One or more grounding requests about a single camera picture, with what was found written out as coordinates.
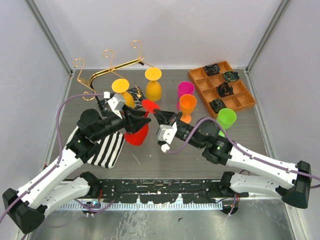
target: yellow goblet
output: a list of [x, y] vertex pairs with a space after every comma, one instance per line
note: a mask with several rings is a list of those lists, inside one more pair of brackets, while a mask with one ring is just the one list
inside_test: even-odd
[[179, 105], [180, 110], [183, 113], [180, 120], [185, 122], [186, 124], [189, 124], [192, 120], [190, 114], [195, 110], [197, 105], [196, 97], [191, 94], [185, 94], [180, 97]]
[[145, 71], [144, 75], [150, 81], [145, 89], [146, 98], [153, 102], [158, 101], [162, 95], [161, 85], [157, 82], [162, 76], [161, 70], [157, 67], [151, 67]]
[[129, 86], [130, 84], [127, 79], [119, 78], [112, 83], [111, 87], [115, 93], [121, 94], [124, 97], [127, 106], [134, 109], [136, 107], [134, 97], [127, 92]]

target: gray wood tabletop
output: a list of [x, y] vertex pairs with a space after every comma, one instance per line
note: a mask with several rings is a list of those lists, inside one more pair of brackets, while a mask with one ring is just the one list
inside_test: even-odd
[[[244, 84], [247, 84], [243, 70], [236, 70], [240, 73]], [[97, 70], [84, 70], [81, 78], [88, 80]], [[130, 69], [117, 71], [120, 75], [127, 78], [130, 87], [136, 84], [145, 93], [148, 80], [145, 78], [145, 70]], [[69, 96], [82, 94], [87, 91], [83, 85], [77, 82], [79, 71], [76, 72], [72, 80]], [[109, 73], [94, 80], [93, 86], [97, 93], [103, 91], [112, 91], [112, 82], [119, 77]], [[162, 70], [162, 77], [158, 81], [162, 86], [162, 98], [156, 103], [165, 111], [177, 112], [176, 104], [179, 101], [177, 95], [178, 84], [182, 81], [189, 81], [188, 70]], [[195, 91], [197, 98], [197, 106], [191, 114], [194, 125], [198, 119], [209, 116], [204, 104]], [[76, 127], [81, 113], [89, 108], [98, 109], [96, 100], [85, 101], [77, 98], [69, 102], [63, 112], [60, 131], [63, 144], [66, 143], [68, 136]], [[191, 145], [177, 155], [165, 154], [161, 151], [157, 144], [156, 132], [159, 127], [155, 117], [150, 115], [151, 123], [149, 123], [149, 133], [141, 146], [132, 146], [125, 143], [120, 153], [119, 159], [114, 168], [106, 169], [99, 166], [89, 164], [83, 165], [70, 174], [69, 178], [76, 178], [82, 172], [90, 171], [100, 179], [105, 178], [170, 178], [170, 179], [218, 179], [225, 171], [239, 172], [240, 169], [227, 167], [223, 165], [215, 165], [202, 157], [203, 150], [196, 149]], [[266, 155], [266, 150], [259, 124], [254, 108], [247, 109], [237, 113], [235, 124], [227, 130], [230, 136], [241, 145], [252, 151]], [[171, 144], [171, 150], [177, 150], [182, 145], [182, 141], [174, 139]], [[59, 153], [57, 141], [54, 144], [51, 160], [54, 160]]]

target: striped cloth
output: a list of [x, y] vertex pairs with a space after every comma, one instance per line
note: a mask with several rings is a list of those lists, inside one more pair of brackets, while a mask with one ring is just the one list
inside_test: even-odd
[[[71, 141], [75, 132], [78, 130], [76, 127], [68, 138], [68, 143]], [[103, 168], [111, 169], [115, 166], [122, 147], [125, 143], [125, 137], [121, 132], [110, 134], [106, 138], [98, 141], [99, 152], [93, 155], [88, 161], [88, 164], [100, 166]]]

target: wooden box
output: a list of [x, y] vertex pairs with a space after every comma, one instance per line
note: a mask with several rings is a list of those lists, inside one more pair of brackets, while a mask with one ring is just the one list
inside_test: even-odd
[[222, 74], [227, 71], [233, 71], [233, 69], [227, 61], [219, 62], [218, 65], [220, 66], [220, 73], [213, 76], [207, 76], [204, 67], [189, 71], [189, 78], [193, 82], [195, 89], [199, 93], [204, 106], [210, 115], [213, 118], [217, 118], [218, 116], [210, 106], [210, 102], [218, 98], [222, 99], [227, 108], [232, 109], [235, 112], [253, 107], [256, 104], [256, 100], [253, 98], [241, 79], [229, 83], [233, 88], [232, 95], [225, 97], [219, 96], [216, 87], [225, 82]]

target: reflective floor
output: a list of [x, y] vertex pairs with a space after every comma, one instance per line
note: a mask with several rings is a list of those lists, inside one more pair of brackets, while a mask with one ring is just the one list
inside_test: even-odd
[[229, 217], [220, 210], [53, 212], [29, 240], [291, 240], [279, 199], [242, 199]]

